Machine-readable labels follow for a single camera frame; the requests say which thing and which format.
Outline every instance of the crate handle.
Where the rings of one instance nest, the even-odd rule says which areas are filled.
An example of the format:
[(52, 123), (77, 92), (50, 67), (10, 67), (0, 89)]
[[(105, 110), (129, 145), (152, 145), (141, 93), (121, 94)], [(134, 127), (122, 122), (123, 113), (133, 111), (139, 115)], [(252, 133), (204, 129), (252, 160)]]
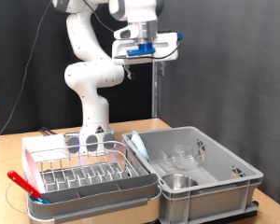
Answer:
[(89, 210), (78, 211), (75, 213), (69, 213), (69, 214), (65, 214), (65, 215), (56, 216), (56, 217), (54, 217), (54, 220), (55, 220), (55, 224), (60, 224), (60, 223), (64, 223), (64, 222), (79, 220), (82, 218), (95, 217), (95, 216), (100, 216), (100, 215), (107, 214), (107, 213), (118, 212), (120, 210), (144, 206), (144, 205), (147, 205), (147, 203), (148, 203), (147, 198), (136, 199), (136, 200), (129, 201), (129, 202), (115, 203), (115, 204), (105, 205), (102, 207), (92, 208)]

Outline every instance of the clear glass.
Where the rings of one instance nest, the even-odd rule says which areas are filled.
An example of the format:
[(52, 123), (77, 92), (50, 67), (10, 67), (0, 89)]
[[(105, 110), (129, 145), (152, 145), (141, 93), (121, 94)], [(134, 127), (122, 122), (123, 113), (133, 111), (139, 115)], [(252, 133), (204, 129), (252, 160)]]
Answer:
[(170, 154), (161, 152), (159, 155), (160, 167), (165, 172), (170, 168), (184, 171), (198, 168), (199, 163), (193, 157), (195, 148), (197, 149), (195, 144), (185, 144), (175, 147)]

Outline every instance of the wire rack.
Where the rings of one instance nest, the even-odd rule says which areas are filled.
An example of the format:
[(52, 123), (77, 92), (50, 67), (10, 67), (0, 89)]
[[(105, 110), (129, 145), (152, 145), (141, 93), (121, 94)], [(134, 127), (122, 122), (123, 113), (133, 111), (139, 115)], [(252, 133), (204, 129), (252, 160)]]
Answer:
[[(37, 162), (40, 174), (47, 192), (71, 189), (91, 184), (97, 184), (117, 179), (139, 176), (125, 156), (125, 146), (121, 142), (109, 141), (71, 147), (93, 146), (97, 144), (114, 143), (116, 149), (106, 149), (104, 152), (71, 154), (60, 160), (44, 160)], [(60, 150), (52, 148), (34, 153)]]

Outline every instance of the metal cup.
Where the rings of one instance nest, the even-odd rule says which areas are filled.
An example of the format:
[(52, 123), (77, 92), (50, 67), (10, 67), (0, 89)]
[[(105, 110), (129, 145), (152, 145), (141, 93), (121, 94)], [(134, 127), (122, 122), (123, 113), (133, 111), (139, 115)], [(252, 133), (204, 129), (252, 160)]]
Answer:
[(165, 175), (162, 179), (170, 189), (184, 189), (198, 185), (196, 180), (185, 175)]

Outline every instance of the wooden table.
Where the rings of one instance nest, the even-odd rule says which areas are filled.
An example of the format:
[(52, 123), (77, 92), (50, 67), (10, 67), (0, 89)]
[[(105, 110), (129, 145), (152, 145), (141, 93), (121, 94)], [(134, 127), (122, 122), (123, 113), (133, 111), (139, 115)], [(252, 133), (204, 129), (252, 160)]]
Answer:
[[(123, 133), (130, 133), (132, 130), (142, 132), (170, 128), (160, 119), (146, 119), (110, 124), (115, 130), (115, 139), (121, 141)], [(56, 133), (78, 132), (79, 128), (55, 130)], [(23, 174), (21, 165), (21, 140), (23, 137), (38, 136), (40, 133), (18, 133), (3, 135), (0, 137), (0, 224), (28, 223), (27, 214), (20, 213), (7, 204), (6, 190), (11, 181), (7, 178), (9, 170)], [(13, 184), (8, 190), (9, 202), (22, 212), (26, 212), (25, 192)], [(233, 224), (272, 224), (280, 223), (280, 204), (255, 190), (253, 200), (259, 202), (259, 214), (244, 220), (233, 222)]]

